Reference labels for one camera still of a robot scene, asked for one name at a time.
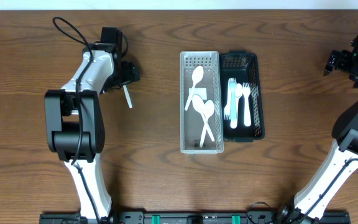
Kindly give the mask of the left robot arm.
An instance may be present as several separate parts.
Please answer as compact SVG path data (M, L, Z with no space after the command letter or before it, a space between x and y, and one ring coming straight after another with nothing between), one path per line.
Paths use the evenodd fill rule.
M80 212L68 216L42 216L42 223L113 223L112 199L105 186L101 152L105 128L99 97L112 89L127 90L139 81L132 62L123 61L126 36L115 27L103 27L95 43L82 41L82 62L71 80L45 94L47 143L73 178Z

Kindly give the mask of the white plastic fork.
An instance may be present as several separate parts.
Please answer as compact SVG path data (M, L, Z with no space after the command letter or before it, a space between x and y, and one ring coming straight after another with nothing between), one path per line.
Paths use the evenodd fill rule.
M235 105L235 99L236 99L236 89L237 89L237 82L235 78L229 79L229 89L231 92L231 110L230 110L230 120L234 121L237 119L237 113L236 113L236 105Z
M224 107L224 120L230 120L230 111L231 111L231 91L227 89L227 101Z
M251 117L250 117L250 106L249 106L249 97L250 97L250 85L248 83L242 84L243 96L244 96L244 126L251 126Z

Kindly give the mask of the white plastic spoon horizontal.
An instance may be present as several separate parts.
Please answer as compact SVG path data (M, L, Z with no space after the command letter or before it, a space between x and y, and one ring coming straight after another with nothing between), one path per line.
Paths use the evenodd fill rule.
M214 114L214 103L212 100L208 100L204 104L203 113L204 113L205 121L204 121L203 130L201 133L200 147L204 146L204 140L205 140L206 134L209 135L209 138L212 140L212 142L215 141L212 130L208 123L209 118Z

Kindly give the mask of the white plastic spoon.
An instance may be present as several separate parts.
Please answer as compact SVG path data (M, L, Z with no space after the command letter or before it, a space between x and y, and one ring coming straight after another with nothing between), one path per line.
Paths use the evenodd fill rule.
M129 106L129 108L132 108L133 105L132 105L132 100L131 100L131 97L130 97L130 94L129 94L129 90L127 89L126 85L123 85L122 87L124 89L124 94L125 94L125 97L126 97L127 104Z
M196 86L197 83L199 83L203 79L203 75L204 75L204 68L201 65L197 66L193 70L193 73L192 73L192 76L191 76L193 85L191 87L190 94L189 94L188 99L186 101L185 111L188 110L188 108L190 106L190 103L191 103L192 96L194 94L195 86Z
M199 114L201 115L201 117L203 119L204 127L206 128L206 132L209 134L212 142L214 142L215 139L214 139L212 130L209 127L208 119L206 118L206 115L205 115L205 112L204 112L204 107L205 107L204 101L202 100L202 98L199 95L193 95L191 100L192 100L192 104L193 104L194 109L197 112L199 112Z
M238 123L238 104L239 104L239 99L242 96L242 85L240 83L238 83L236 85L236 90L234 91L234 99L232 100L233 107L232 109L234 109L234 117L231 118L231 123L230 123L230 127L232 129L236 129L237 128L237 123Z

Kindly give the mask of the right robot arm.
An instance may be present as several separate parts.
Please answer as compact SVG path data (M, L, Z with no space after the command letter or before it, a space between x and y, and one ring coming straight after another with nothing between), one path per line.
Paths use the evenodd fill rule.
M351 45L351 51L331 52L324 73L346 72L358 87L358 34ZM358 169L358 101L338 117L331 136L327 157L308 184L275 214L274 223L350 223L347 212L329 212L326 207Z

